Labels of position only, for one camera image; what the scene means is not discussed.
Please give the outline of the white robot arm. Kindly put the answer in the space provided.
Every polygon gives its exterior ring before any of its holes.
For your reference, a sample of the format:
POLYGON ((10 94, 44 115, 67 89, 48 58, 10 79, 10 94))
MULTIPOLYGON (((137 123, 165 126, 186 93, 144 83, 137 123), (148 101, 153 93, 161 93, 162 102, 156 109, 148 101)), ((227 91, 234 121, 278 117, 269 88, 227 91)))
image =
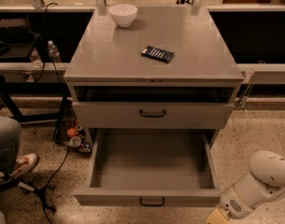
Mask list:
POLYGON ((285 158, 259 150, 249 158, 249 171, 230 186, 219 204, 205 219, 205 224, 229 224, 242 219, 263 203, 285 197, 285 158))

